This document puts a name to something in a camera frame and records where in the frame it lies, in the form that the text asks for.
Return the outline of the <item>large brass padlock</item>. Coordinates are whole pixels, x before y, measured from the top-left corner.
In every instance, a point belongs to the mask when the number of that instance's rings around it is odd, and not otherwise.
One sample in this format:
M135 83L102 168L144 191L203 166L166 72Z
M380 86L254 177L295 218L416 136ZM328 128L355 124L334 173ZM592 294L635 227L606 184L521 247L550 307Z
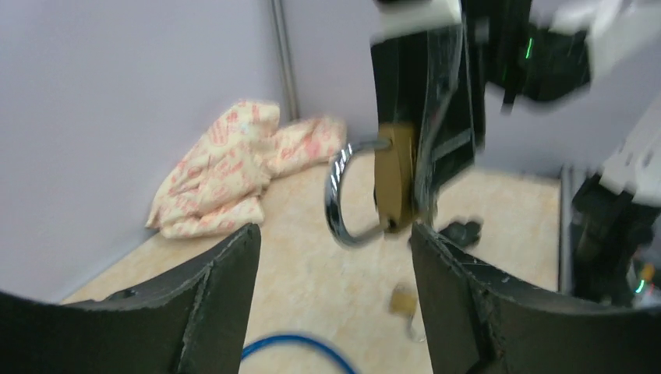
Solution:
M325 217L339 244L359 247L381 234L397 235L416 219L413 188L418 135L411 122L381 123L377 138L347 144L331 162L324 187ZM368 152L374 154L373 197L379 222L354 235L342 216L341 187L352 160Z

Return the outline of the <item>blue cable lock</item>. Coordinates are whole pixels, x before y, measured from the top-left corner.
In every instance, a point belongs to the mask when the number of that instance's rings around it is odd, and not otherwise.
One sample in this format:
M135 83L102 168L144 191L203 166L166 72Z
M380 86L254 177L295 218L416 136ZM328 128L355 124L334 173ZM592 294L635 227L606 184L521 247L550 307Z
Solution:
M242 349L241 362L265 351L285 353L293 358L305 355L322 358L335 373L360 373L359 367L335 344L315 335L283 332L259 337Z

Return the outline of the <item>black padlock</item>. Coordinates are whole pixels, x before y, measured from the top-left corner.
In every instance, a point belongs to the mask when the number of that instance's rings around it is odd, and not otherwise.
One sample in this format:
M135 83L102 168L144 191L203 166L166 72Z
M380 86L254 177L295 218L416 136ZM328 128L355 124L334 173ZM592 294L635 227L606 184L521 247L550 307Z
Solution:
M452 221L445 228L439 230L452 245L467 249L479 244L482 235L481 221Z

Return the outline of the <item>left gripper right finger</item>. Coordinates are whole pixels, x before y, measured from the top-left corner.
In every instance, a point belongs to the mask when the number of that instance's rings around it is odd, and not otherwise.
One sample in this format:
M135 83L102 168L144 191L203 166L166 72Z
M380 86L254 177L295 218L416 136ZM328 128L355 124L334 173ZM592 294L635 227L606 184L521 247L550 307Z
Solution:
M424 224L410 246L435 373L657 373L660 309L538 288Z

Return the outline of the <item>small brass padlock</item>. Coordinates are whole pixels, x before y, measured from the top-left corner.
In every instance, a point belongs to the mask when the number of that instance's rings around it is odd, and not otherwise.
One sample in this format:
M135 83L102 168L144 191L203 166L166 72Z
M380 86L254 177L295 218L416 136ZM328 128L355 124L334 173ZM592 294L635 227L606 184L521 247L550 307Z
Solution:
M405 333L411 341L422 343L426 341L426 333L423 330L417 331L414 326L418 306L418 293L413 286L407 283L398 283L394 286L388 312L405 320Z

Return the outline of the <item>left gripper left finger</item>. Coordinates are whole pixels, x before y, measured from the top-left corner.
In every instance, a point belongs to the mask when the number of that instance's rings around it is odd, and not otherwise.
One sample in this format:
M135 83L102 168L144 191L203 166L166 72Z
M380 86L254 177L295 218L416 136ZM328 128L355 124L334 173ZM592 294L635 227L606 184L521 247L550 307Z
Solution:
M236 373L259 266L247 224L206 252L101 301L1 295L4 373Z

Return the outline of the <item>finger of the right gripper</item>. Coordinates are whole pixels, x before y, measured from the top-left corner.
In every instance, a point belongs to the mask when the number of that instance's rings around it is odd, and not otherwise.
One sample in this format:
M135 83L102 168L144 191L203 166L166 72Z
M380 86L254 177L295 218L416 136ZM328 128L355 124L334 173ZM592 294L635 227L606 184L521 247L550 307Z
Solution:
M414 202L420 217L435 217L440 191L475 162L474 93L467 26L443 26L424 36L426 95Z
M370 48L380 125L408 123L415 152L421 150L428 88L428 37L417 32L384 39Z

